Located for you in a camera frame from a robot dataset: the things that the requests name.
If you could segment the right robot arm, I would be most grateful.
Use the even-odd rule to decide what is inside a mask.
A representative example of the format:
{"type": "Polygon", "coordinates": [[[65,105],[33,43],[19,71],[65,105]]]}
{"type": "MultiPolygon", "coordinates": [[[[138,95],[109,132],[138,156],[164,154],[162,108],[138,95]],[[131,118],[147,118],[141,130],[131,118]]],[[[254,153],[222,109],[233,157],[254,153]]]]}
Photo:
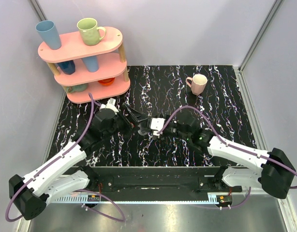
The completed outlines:
{"type": "Polygon", "coordinates": [[[140,123],[139,128],[139,134],[152,132],[155,137],[177,137],[200,152],[239,164],[240,168],[224,168],[222,174],[213,179],[217,191],[245,186],[261,188],[275,198],[285,199],[295,177],[296,170],[281,149],[267,151],[234,143],[201,128],[191,116],[181,121],[150,117],[140,123]]]}

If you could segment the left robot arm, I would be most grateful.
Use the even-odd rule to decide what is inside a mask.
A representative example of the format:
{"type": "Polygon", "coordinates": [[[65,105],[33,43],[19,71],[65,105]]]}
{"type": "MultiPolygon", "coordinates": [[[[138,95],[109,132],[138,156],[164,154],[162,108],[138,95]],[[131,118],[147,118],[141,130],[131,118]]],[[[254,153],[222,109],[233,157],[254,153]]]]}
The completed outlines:
{"type": "Polygon", "coordinates": [[[94,191],[98,187],[98,175],[91,167],[82,167],[74,174],[59,179],[65,171],[92,154],[92,149],[117,132],[133,134],[137,127],[148,120],[127,104],[117,108],[113,103],[102,104],[98,112],[91,111],[87,125],[78,131],[59,153],[34,171],[9,179],[10,202],[5,212],[9,217],[10,208],[15,205],[20,217],[31,220],[40,215],[56,199],[73,191],[85,189],[94,191]]]}

